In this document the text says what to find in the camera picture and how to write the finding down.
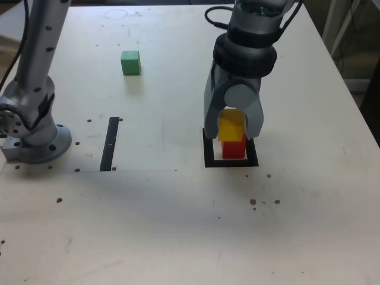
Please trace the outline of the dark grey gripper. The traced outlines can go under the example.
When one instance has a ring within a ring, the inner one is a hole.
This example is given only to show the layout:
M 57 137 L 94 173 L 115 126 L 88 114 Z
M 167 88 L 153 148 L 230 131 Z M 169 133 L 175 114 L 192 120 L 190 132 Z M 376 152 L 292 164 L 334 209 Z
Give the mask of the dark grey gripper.
M 204 91 L 204 131 L 207 138 L 215 139 L 218 135 L 219 113 L 226 106 L 243 112 L 245 134 L 248 138 L 256 138 L 264 123 L 260 89 L 261 78 L 239 77 L 212 63 Z

